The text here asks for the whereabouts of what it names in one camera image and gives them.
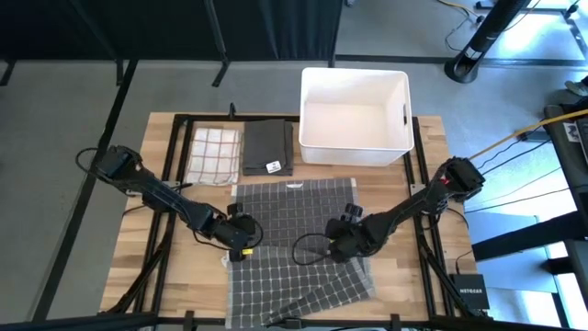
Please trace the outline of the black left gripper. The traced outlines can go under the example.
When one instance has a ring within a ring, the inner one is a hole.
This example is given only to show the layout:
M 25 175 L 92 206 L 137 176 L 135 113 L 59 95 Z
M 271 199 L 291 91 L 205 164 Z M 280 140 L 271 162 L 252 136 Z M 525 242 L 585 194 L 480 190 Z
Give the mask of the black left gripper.
M 206 231 L 208 237 L 212 237 L 226 245 L 231 250 L 228 252 L 230 262 L 241 262 L 244 254 L 241 249 L 246 248 L 254 235 L 236 228 L 229 220 L 215 220 Z

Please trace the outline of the grey towel with white checks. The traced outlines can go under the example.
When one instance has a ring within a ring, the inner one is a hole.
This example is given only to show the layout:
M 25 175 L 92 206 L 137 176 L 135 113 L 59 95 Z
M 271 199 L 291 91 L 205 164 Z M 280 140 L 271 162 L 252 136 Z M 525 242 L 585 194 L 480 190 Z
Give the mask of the grey towel with white checks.
M 353 178 L 240 185 L 232 197 L 264 237 L 252 254 L 227 266 L 226 328 L 268 326 L 375 297 L 368 260 L 333 262 L 322 235 L 330 219 L 357 201 Z

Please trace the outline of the white towel with red checks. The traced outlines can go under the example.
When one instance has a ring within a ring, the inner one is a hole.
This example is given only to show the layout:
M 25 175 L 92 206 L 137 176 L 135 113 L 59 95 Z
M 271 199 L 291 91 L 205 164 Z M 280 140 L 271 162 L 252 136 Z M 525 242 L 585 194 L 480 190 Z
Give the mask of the white towel with red checks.
M 197 128 L 192 139 L 185 181 L 204 186 L 230 186 L 239 179 L 242 133 Z

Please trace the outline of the grey terry towel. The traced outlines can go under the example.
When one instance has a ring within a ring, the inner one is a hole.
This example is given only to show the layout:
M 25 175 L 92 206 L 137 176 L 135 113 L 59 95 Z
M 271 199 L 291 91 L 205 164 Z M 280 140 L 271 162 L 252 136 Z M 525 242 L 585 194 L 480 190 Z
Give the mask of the grey terry towel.
M 243 175 L 292 176 L 293 126 L 285 120 L 258 120 L 244 124 Z

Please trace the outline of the white perforated laundry basket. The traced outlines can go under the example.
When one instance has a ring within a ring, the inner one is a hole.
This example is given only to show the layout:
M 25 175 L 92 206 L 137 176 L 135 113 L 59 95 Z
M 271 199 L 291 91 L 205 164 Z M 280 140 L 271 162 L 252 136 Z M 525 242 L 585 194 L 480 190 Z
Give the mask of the white perforated laundry basket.
M 308 164 L 392 164 L 414 148 L 408 75 L 375 69 L 303 69 L 299 144 Z

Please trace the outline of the black floor bar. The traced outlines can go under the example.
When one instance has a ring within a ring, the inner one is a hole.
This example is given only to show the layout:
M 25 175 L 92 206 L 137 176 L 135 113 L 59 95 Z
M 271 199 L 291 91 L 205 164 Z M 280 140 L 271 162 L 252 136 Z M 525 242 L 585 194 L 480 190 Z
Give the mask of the black floor bar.
M 452 60 L 452 57 L 418 57 L 418 56 L 391 56 L 391 55 L 353 55 L 336 54 L 335 60 L 340 62 L 366 62 L 366 63 L 424 63 L 444 64 Z M 481 65 L 485 66 L 552 66 L 588 68 L 588 61 L 561 60 L 561 59 L 500 59 L 484 58 Z

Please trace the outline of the black equipment cart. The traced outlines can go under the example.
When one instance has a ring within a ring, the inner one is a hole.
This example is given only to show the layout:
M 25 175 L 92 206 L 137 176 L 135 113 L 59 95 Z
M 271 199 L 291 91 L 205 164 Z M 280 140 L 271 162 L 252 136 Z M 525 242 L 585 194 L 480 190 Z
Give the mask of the black equipment cart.
M 568 182 L 577 212 L 588 230 L 588 114 L 545 126 Z

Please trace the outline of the black folding screen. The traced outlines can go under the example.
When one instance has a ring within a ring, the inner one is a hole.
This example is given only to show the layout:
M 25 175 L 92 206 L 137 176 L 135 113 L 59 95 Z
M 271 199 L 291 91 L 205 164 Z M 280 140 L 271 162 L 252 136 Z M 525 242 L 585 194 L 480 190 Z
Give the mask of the black folding screen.
M 344 0 L 0 0 L 0 62 L 325 61 Z

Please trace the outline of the black Netgear network switch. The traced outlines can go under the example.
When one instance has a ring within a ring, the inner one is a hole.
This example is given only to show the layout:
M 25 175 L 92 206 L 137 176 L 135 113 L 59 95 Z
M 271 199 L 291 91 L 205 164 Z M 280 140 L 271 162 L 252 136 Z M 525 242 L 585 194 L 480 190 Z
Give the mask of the black Netgear network switch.
M 488 310 L 488 294 L 481 274 L 451 274 L 458 293 L 471 309 Z

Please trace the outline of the black rig frame beam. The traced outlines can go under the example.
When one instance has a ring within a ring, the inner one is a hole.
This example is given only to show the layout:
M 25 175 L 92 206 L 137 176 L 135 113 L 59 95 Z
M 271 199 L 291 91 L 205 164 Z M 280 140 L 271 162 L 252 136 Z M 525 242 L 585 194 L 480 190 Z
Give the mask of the black rig frame beam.
M 472 246 L 472 251 L 477 261 L 484 261 L 583 237 L 588 237 L 588 216 L 573 211 L 481 241 Z
M 102 155 L 106 151 L 111 141 L 138 63 L 139 61 L 137 59 L 130 60 L 128 63 L 113 106 L 108 114 L 104 130 L 102 131 L 102 134 L 97 141 L 97 145 L 95 147 L 96 156 Z M 81 227 L 82 220 L 84 219 L 84 215 L 95 185 L 96 179 L 89 174 L 88 170 L 85 170 L 85 177 L 78 191 L 73 209 L 70 212 L 68 220 L 65 224 L 64 231 L 62 232 L 62 239 L 59 248 L 56 251 L 54 259 L 52 260 L 50 272 L 34 308 L 31 317 L 32 322 L 45 321 L 48 317 L 54 297 L 62 279 L 62 274 L 65 271 L 68 259 L 72 253 L 76 236 Z
M 196 317 L 188 311 L 182 317 L 164 317 L 154 313 L 96 314 L 90 316 L 0 324 L 0 331 L 131 331 L 159 325 L 180 325 L 184 331 L 197 331 L 200 326 L 223 326 L 225 321 L 213 317 Z M 481 317 L 466 318 L 435 315 L 427 321 L 403 321 L 397 314 L 383 320 L 323 320 L 289 317 L 271 323 L 271 327 L 285 330 L 307 327 L 334 327 L 346 330 L 358 328 L 384 328 L 401 331 L 403 328 L 438 331 L 583 331 L 545 325 L 495 321 Z

